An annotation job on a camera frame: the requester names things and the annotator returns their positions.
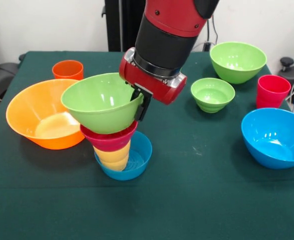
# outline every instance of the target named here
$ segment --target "blue bowl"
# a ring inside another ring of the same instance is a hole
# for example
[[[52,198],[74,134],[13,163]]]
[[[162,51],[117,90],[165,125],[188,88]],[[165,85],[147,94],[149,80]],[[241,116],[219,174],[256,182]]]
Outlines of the blue bowl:
[[[258,163],[270,169],[294,167],[294,113],[260,108],[242,120],[244,142]]]
[[[152,145],[148,137],[139,131],[135,131],[131,137],[129,159],[126,168],[122,171],[114,171],[103,166],[99,157],[95,157],[103,172],[115,180],[126,181],[137,178],[146,169],[152,153]]]

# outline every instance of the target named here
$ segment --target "yellow bowl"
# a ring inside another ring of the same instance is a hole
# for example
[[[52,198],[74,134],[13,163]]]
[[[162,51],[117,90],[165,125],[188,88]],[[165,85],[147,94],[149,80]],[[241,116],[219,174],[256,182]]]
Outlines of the yellow bowl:
[[[104,166],[114,171],[122,171],[128,162],[130,143],[131,141],[116,151],[101,151],[95,146],[93,148]]]
[[[109,168],[113,171],[122,171],[126,168],[126,165],[128,163],[129,159],[129,153],[125,156],[124,159],[117,161],[117,162],[107,162],[107,161],[100,161],[103,166],[106,168]]]

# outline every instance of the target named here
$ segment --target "cup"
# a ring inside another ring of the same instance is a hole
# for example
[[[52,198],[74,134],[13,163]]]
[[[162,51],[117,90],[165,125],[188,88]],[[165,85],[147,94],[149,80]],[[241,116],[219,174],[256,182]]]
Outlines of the cup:
[[[75,60],[60,61],[52,67],[52,73],[56,79],[82,80],[83,65]]]
[[[280,76],[264,75],[258,80],[256,107],[278,108],[291,89],[290,82]]]
[[[95,146],[93,148],[102,165],[114,171],[122,171],[128,163],[130,143],[131,141],[117,151],[101,151]]]
[[[83,125],[80,126],[80,130],[86,139],[97,149],[105,152],[113,152],[127,145],[137,126],[138,122],[133,121],[128,128],[112,134],[99,134]]]

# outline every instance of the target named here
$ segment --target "bowl rim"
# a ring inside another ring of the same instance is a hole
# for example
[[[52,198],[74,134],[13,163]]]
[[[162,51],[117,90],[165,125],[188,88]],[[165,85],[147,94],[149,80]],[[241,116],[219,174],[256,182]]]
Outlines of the bowl rim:
[[[150,151],[150,153],[149,153],[149,155],[148,155],[148,159],[147,159],[142,165],[140,165],[138,168],[130,169],[130,170],[126,170],[126,171],[124,171],[124,170],[122,170],[122,171],[116,171],[116,170],[112,170],[112,169],[109,169],[109,168],[103,166],[102,163],[100,162],[100,159],[99,159],[98,155],[95,153],[96,161],[98,162],[98,164],[101,166],[102,169],[106,169],[106,170],[108,170],[108,171],[110,171],[110,172],[117,173],[117,174],[118,174],[118,173],[130,173],[130,172],[133,172],[133,171],[135,171],[135,170],[137,170],[137,169],[140,169],[140,168],[142,168],[144,165],[148,164],[148,162],[149,162],[149,160],[150,160],[150,158],[151,158],[151,155],[152,155],[152,151],[153,151],[152,143],[151,143],[150,139],[149,139],[145,134],[143,134],[142,132],[140,132],[140,131],[135,131],[134,134],[142,135],[146,140],[148,140],[148,145],[150,145],[150,148],[151,148],[151,151]]]
[[[13,104],[13,101],[21,94],[23,94],[24,92],[26,92],[27,90],[31,89],[31,88],[34,88],[35,86],[38,86],[38,85],[42,85],[42,84],[46,84],[48,82],[59,82],[59,81],[68,81],[68,82],[73,82],[76,83],[78,82],[79,80],[76,80],[76,79],[70,79],[70,78],[54,78],[54,79],[49,79],[49,80],[44,80],[44,81],[40,81],[40,82],[37,82],[35,84],[32,84],[28,87],[26,87],[25,89],[21,90],[20,92],[18,92],[9,102],[8,106],[7,106],[7,109],[6,109],[6,120],[7,120],[7,123],[9,125],[9,127],[15,131],[17,134],[21,135],[21,136],[24,136],[26,138],[29,138],[29,139],[35,139],[35,140],[54,140],[54,139],[61,139],[61,138],[65,138],[65,137],[68,137],[68,136],[72,136],[72,135],[75,135],[75,134],[78,134],[80,131],[80,128],[79,128],[79,131],[76,131],[72,134],[69,134],[69,135],[64,135],[64,136],[57,136],[57,137],[36,137],[36,136],[32,136],[32,135],[29,135],[29,134],[25,134],[25,133],[22,133],[20,131],[18,131],[15,127],[12,126],[11,122],[9,121],[9,108],[10,106]]]
[[[233,91],[232,98],[229,99],[229,100],[227,100],[227,101],[220,102],[220,103],[209,103],[209,102],[207,102],[207,101],[203,101],[203,100],[200,100],[199,98],[197,98],[197,97],[194,95],[194,92],[192,91],[193,86],[195,85],[195,83],[198,83],[198,82],[203,81],[203,80],[208,80],[208,79],[214,80],[214,81],[216,81],[216,82],[224,82],[224,84],[226,84],[226,85],[228,86],[228,88],[232,89],[232,91]],[[234,97],[236,96],[236,91],[235,91],[235,89],[233,88],[233,86],[232,86],[230,83],[228,83],[228,82],[226,82],[226,81],[224,81],[224,80],[222,80],[222,79],[215,78],[215,77],[204,77],[204,78],[200,78],[200,79],[194,81],[193,84],[192,84],[191,87],[190,87],[190,91],[191,91],[192,96],[193,96],[196,100],[201,101],[202,103],[213,104],[213,105],[223,105],[223,104],[228,104],[228,103],[231,102],[231,101],[234,99]]]
[[[291,111],[288,111],[288,110],[284,110],[284,109],[281,109],[281,108],[275,108],[275,107],[264,107],[264,108],[259,108],[259,109],[255,109],[253,111],[250,111],[248,112],[242,119],[241,121],[241,133],[242,133],[242,136],[243,138],[245,138],[245,140],[250,144],[250,146],[252,146],[255,150],[257,150],[257,148],[255,148],[251,142],[249,141],[249,139],[247,138],[247,136],[244,134],[244,122],[245,120],[248,118],[248,116],[252,115],[252,114],[255,114],[256,112],[262,112],[262,111],[280,111],[280,112],[285,112],[286,114],[289,114],[291,116],[294,117],[294,113],[291,112]],[[285,160],[285,159],[279,159],[279,158],[275,158],[274,156],[271,156],[269,154],[265,154],[264,152],[261,152],[259,151],[260,153],[264,154],[265,156],[268,156],[272,159],[275,159],[275,160],[278,160],[278,161],[283,161],[283,162],[294,162],[294,159],[292,160]]]
[[[250,69],[250,70],[243,70],[243,69],[230,69],[230,68],[228,68],[228,67],[225,67],[225,66],[219,64],[219,63],[218,63],[218,62],[212,57],[212,51],[213,51],[216,47],[221,46],[221,45],[226,45],[226,44],[240,44],[240,45],[247,45],[247,46],[250,46],[250,47],[252,47],[252,48],[255,48],[255,49],[257,49],[258,51],[260,51],[260,52],[263,54],[263,56],[264,56],[264,58],[265,58],[264,63],[263,63],[262,65],[260,65],[259,67],[256,67],[256,68],[253,68],[253,69]],[[210,55],[211,60],[212,60],[215,64],[219,65],[220,67],[222,67],[222,68],[224,68],[224,69],[232,70],[232,71],[237,71],[237,72],[251,72],[251,71],[259,70],[259,69],[263,68],[263,66],[265,66],[265,65],[267,64],[267,55],[264,53],[263,50],[261,50],[260,48],[254,46],[254,45],[252,45],[252,44],[249,44],[249,43],[246,43],[246,42],[242,42],[242,41],[226,41],[226,42],[221,42],[221,43],[215,45],[215,46],[210,50],[209,55]]]
[[[134,132],[136,131],[137,127],[138,127],[138,121],[134,120],[130,124],[130,126],[128,126],[127,128],[125,128],[125,129],[123,129],[121,131],[115,132],[115,133],[111,133],[111,134],[100,134],[100,133],[96,133],[94,131],[91,131],[87,127],[83,126],[82,124],[80,124],[80,131],[82,132],[82,134],[86,138],[88,138],[88,139],[90,139],[92,141],[95,141],[95,142],[99,142],[101,144],[104,144],[104,143],[109,143],[109,142],[114,142],[114,141],[122,141],[123,139],[126,139],[128,136],[134,134]],[[108,139],[99,138],[101,135],[107,135],[110,138],[108,138]]]
[[[80,113],[80,114],[105,114],[105,113],[108,113],[108,112],[113,112],[115,110],[120,110],[122,108],[125,108],[126,106],[131,105],[131,104],[134,104],[135,102],[140,101],[141,98],[143,98],[143,95],[140,94],[137,98],[133,99],[132,101],[128,102],[127,104],[123,104],[123,105],[120,105],[120,106],[117,106],[117,107],[114,107],[114,108],[108,108],[108,109],[103,109],[103,110],[86,110],[86,111],[84,111],[84,110],[74,109],[74,108],[71,108],[71,107],[68,107],[68,106],[65,105],[65,103],[63,102],[63,96],[65,95],[65,93],[67,92],[68,89],[70,89],[74,85],[81,84],[81,82],[83,82],[83,81],[88,81],[91,78],[95,78],[97,76],[103,76],[103,75],[118,75],[120,77],[120,75],[119,75],[118,72],[108,72],[108,73],[103,73],[103,74],[97,74],[97,75],[94,75],[94,76],[90,76],[90,77],[84,78],[82,80],[78,80],[75,84],[69,86],[62,93],[61,98],[60,98],[60,101],[61,101],[62,105],[66,109],[71,110],[71,111],[74,111],[76,113]]]

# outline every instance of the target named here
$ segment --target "white wall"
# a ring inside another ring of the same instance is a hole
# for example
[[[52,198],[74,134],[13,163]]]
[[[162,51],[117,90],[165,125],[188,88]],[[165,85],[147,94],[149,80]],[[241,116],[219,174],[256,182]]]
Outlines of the white wall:
[[[294,58],[294,0],[220,0],[214,20],[219,43],[239,41],[261,48],[274,74],[281,57]],[[206,32],[205,26],[198,43],[206,40]],[[210,41],[215,41],[212,28]]]
[[[103,5],[104,0],[0,0],[0,63],[16,62],[29,50],[107,51]],[[294,58],[293,0],[220,0],[215,23],[218,42],[256,45],[273,73],[280,57]],[[198,43],[205,39],[204,28]]]
[[[0,63],[35,51],[108,51],[104,0],[0,0]]]

